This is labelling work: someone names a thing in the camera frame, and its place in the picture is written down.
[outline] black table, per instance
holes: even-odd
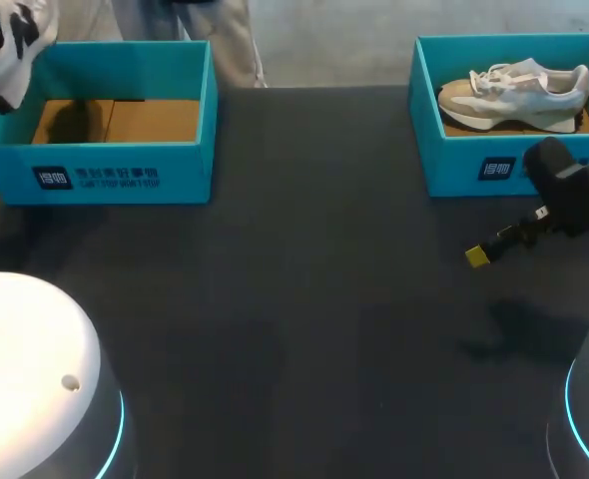
[[[589,235],[470,269],[537,202],[431,200],[405,88],[239,91],[220,112],[206,207],[0,206],[0,269],[95,321],[144,478],[551,477]]]

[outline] white shoe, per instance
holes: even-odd
[[[589,97],[589,70],[548,70],[533,59],[470,72],[469,80],[443,86],[439,108],[474,130],[488,131],[516,120],[556,133],[574,133],[575,117]]]
[[[19,108],[33,61],[55,43],[58,0],[0,0],[0,113]]]

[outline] white robot dome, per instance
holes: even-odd
[[[0,479],[45,461],[86,413],[101,367],[82,308],[34,277],[0,272]]]

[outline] open shoe box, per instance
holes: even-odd
[[[58,43],[0,115],[8,205],[202,204],[217,82],[206,42]]]
[[[535,195],[523,155],[545,137],[559,138],[589,163],[589,101],[576,134],[553,135],[504,124],[487,133],[443,122],[436,92],[469,71],[534,58],[555,70],[589,68],[588,34],[419,37],[414,48],[409,109],[429,194],[433,197]]]

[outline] glowing blue ring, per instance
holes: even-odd
[[[574,368],[574,362],[570,366],[570,372],[567,373],[567,380],[565,381],[565,410],[567,411],[567,419],[570,422],[570,427],[572,428],[572,432],[574,433],[574,437],[576,437],[576,441],[578,442],[578,445],[581,446],[581,449],[583,449],[583,452],[585,453],[585,455],[589,459],[589,450],[587,449],[587,446],[585,445],[585,443],[581,439],[581,436],[579,436],[578,431],[576,430],[576,426],[574,425],[574,419],[572,419],[572,413],[570,412],[570,398],[569,398],[570,375],[572,374],[572,369]]]
[[[124,396],[122,396],[122,392],[119,393],[119,400],[122,405],[122,417],[119,420],[119,430],[117,431],[117,439],[115,439],[115,445],[113,446],[113,450],[111,451],[108,459],[106,460],[106,464],[104,467],[99,471],[99,474],[95,477],[95,479],[102,479],[106,474],[106,471],[111,467],[113,463],[113,459],[115,459],[115,455],[117,454],[117,450],[119,449],[119,443],[122,442],[122,434],[124,432],[124,421],[126,420],[126,407],[124,406]]]

